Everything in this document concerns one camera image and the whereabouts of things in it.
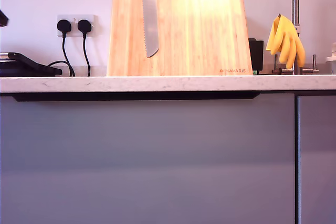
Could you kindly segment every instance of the electrical outlet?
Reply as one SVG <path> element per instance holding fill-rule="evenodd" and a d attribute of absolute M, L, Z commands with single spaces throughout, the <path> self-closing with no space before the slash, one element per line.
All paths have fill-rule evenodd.
<path fill-rule="evenodd" d="M 67 33 L 67 37 L 83 37 L 83 33 L 79 31 L 77 28 L 78 22 L 81 21 L 82 19 L 86 19 L 92 25 L 92 31 L 87 34 L 87 37 L 95 36 L 94 15 L 57 15 L 57 23 L 62 19 L 66 19 L 67 21 L 69 21 L 72 26 L 72 31 Z M 62 37 L 62 33 L 57 29 L 57 23 L 55 26 L 57 30 L 57 36 Z"/>

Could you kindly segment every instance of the knife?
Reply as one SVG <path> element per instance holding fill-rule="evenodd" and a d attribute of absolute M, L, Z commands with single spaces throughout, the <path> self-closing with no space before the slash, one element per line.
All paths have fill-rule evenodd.
<path fill-rule="evenodd" d="M 142 0 L 143 29 L 147 58 L 154 56 L 159 50 L 159 28 L 157 21 L 157 0 Z"/>

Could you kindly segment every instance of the cabinet door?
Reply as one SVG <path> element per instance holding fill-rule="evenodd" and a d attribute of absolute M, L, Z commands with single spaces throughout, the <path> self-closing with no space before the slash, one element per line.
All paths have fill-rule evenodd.
<path fill-rule="evenodd" d="M 302 224 L 336 223 L 336 97 L 300 98 Z"/>
<path fill-rule="evenodd" d="M 294 97 L 2 98 L 2 223 L 294 222 Z"/>

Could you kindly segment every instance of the yellow rubber glove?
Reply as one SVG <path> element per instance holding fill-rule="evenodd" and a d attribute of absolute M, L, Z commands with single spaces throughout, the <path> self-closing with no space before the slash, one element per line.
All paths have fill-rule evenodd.
<path fill-rule="evenodd" d="M 306 52 L 295 26 L 283 15 L 273 21 L 266 50 L 270 51 L 271 55 L 281 52 L 279 61 L 286 64 L 288 69 L 293 67 L 296 55 L 298 55 L 299 67 L 302 68 L 305 65 Z"/>

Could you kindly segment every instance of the white quartz countertop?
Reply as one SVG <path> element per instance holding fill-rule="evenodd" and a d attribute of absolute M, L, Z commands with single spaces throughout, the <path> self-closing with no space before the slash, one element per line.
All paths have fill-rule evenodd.
<path fill-rule="evenodd" d="M 336 76 L 0 78 L 1 94 L 336 90 Z"/>

